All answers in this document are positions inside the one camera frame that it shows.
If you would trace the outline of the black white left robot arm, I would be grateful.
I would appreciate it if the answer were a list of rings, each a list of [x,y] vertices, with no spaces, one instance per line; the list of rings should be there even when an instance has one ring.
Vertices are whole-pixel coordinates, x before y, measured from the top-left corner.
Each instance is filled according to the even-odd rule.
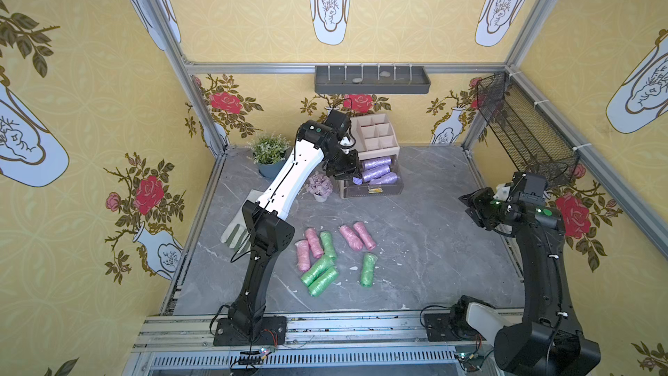
[[[271,274],[295,234],[294,226],[286,221],[292,203],[320,165],[327,177],[336,180],[362,177],[351,118],[341,111],[330,111],[322,123],[309,120],[300,125],[278,176],[257,201],[247,200],[241,208],[251,244],[250,260],[242,289],[223,322],[248,341],[256,340],[262,331]]]

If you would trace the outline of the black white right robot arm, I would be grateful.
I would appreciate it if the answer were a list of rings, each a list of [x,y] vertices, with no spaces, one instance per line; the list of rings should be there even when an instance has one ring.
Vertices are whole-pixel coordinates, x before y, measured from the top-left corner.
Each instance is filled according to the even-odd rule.
[[[601,360],[598,343],[586,339],[569,292],[563,250],[565,223],[546,205],[547,182],[540,175],[515,172],[503,199],[492,188],[460,197],[480,228],[511,229],[525,278],[525,306],[518,324],[497,310],[463,296],[452,307],[451,332],[460,339],[481,336],[493,344],[497,367],[514,375],[587,375]]]

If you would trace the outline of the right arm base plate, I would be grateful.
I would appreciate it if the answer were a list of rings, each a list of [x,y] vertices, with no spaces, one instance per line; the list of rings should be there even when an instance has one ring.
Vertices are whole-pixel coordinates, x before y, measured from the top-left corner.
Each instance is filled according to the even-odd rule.
[[[420,314],[420,322],[430,342],[436,341],[476,341],[492,343],[499,327],[487,322],[477,322],[467,311],[427,310]]]

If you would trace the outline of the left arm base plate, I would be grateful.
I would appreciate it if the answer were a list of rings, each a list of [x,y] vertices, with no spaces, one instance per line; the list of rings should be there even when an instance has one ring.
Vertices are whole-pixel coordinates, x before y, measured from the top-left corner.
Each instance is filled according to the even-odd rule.
[[[240,327],[227,317],[216,321],[213,346],[282,346],[286,316],[264,316],[258,326]]]

